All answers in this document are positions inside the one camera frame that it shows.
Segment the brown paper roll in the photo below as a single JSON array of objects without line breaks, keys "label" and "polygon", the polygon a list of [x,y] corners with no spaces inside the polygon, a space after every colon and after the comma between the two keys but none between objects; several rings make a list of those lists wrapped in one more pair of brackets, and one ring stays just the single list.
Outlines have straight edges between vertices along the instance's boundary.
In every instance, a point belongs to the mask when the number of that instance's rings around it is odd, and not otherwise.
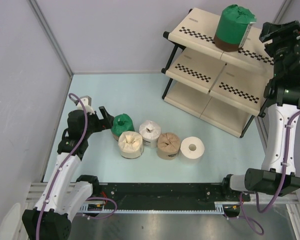
[{"label": "brown paper roll", "polygon": [[180,147],[181,140],[176,134],[161,133],[157,140],[157,155],[164,160],[173,160],[178,156]]}]

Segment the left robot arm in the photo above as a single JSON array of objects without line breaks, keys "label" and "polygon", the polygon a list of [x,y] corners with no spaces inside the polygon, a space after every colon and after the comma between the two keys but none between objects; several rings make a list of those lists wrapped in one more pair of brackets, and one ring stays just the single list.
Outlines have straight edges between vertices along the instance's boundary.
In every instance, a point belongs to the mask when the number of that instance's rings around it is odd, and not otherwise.
[{"label": "left robot arm", "polygon": [[71,193],[67,193],[72,177],[83,160],[93,133],[111,129],[114,117],[104,106],[99,107],[103,116],[86,106],[76,109],[67,117],[67,128],[63,131],[57,148],[57,158],[41,197],[33,209],[26,209],[22,222],[31,240],[66,240],[69,238],[72,221],[87,200],[100,196],[101,188],[97,176],[80,175]]}]

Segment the green roll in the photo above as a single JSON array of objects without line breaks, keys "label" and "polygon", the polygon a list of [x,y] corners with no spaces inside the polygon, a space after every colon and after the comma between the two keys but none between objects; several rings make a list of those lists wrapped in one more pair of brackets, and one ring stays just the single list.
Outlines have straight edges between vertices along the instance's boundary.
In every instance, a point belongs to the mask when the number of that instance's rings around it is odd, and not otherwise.
[{"label": "green roll", "polygon": [[114,117],[111,133],[116,141],[119,140],[121,134],[127,131],[135,131],[132,119],[126,113]]},{"label": "green roll", "polygon": [[236,52],[243,47],[256,16],[247,8],[232,4],[221,13],[213,41],[224,52]]}]

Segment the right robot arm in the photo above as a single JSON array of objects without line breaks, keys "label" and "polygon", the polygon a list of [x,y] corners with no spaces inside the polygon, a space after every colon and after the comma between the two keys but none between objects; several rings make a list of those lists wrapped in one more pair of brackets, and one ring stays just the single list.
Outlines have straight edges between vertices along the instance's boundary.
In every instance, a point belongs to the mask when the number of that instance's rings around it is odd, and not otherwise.
[{"label": "right robot arm", "polygon": [[300,22],[265,22],[259,40],[274,61],[262,106],[269,117],[267,147],[260,169],[248,168],[244,175],[229,174],[223,179],[220,194],[227,201],[243,191],[283,197],[300,188],[294,164],[300,114]]}]

